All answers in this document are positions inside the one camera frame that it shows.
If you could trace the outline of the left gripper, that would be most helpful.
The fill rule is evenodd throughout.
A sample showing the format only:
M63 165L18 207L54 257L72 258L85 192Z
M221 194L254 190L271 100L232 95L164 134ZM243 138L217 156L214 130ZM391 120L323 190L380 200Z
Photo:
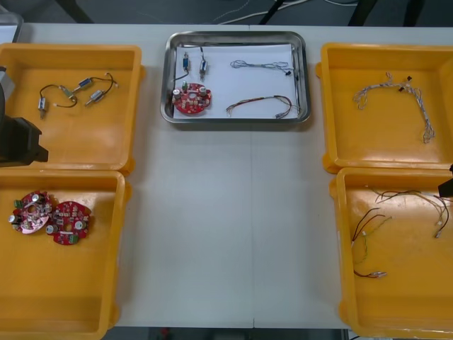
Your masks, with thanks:
M25 118L4 117L1 121L1 167L18 161L20 149L29 149L21 157L24 166L48 162L48 151L39 145L41 131Z

